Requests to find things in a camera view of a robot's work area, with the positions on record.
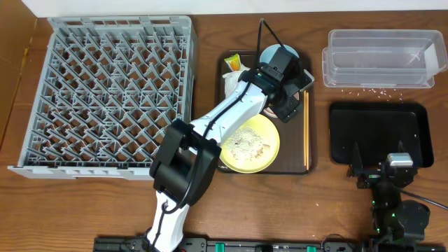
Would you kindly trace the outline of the light blue bowl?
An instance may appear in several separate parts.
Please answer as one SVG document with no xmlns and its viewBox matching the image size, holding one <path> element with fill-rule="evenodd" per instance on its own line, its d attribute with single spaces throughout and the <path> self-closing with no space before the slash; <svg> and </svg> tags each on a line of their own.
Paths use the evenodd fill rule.
<svg viewBox="0 0 448 252">
<path fill-rule="evenodd" d="M 272 57 L 274 56 L 275 52 L 277 51 L 277 49 L 280 47 L 281 46 L 279 44 L 274 44 L 264 49 L 260 55 L 259 62 L 269 63 Z M 289 45 L 285 45 L 284 47 L 285 49 L 287 49 L 288 52 L 293 53 L 296 57 L 299 57 L 298 52 L 295 49 L 293 49 Z"/>
</svg>

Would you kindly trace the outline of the pink bowl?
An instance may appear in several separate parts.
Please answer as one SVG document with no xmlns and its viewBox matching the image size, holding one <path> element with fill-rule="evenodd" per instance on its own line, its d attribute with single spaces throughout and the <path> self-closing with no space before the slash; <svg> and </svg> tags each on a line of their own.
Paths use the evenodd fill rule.
<svg viewBox="0 0 448 252">
<path fill-rule="evenodd" d="M 296 98 L 298 101 L 300 100 L 300 93 L 299 93 L 299 92 L 295 93 L 293 96 L 294 96 L 294 98 Z M 265 115 L 269 116 L 269 117 L 277 118 L 276 114 L 275 114 L 275 113 L 272 111 L 272 109 L 269 108 L 269 107 L 265 108 L 265 109 L 263 110 L 263 113 L 264 113 Z"/>
</svg>

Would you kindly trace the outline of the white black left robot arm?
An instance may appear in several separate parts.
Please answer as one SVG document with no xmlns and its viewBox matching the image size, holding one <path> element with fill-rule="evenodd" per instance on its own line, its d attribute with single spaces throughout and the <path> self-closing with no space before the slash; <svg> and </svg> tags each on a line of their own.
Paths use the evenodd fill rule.
<svg viewBox="0 0 448 252">
<path fill-rule="evenodd" d="M 181 243 L 188 210 L 208 189 L 221 144 L 265 108 L 287 123 L 299 110 L 295 94 L 313 81 L 298 54 L 280 45 L 268 62 L 257 60 L 243 71 L 236 88 L 213 110 L 168 126 L 150 166 L 157 210 L 146 233 L 149 251 L 173 251 Z"/>
</svg>

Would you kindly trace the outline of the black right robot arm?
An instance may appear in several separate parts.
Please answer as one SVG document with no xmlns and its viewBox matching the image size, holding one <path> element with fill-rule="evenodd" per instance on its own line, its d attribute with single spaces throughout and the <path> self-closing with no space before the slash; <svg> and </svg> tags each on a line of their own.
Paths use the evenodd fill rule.
<svg viewBox="0 0 448 252">
<path fill-rule="evenodd" d="M 376 235 L 359 246 L 359 251 L 416 251 L 424 240 L 430 209 L 401 193 L 417 175 L 409 153 L 389 153 L 376 168 L 365 168 L 358 144 L 353 145 L 348 177 L 356 177 L 357 188 L 372 191 L 372 224 Z"/>
</svg>

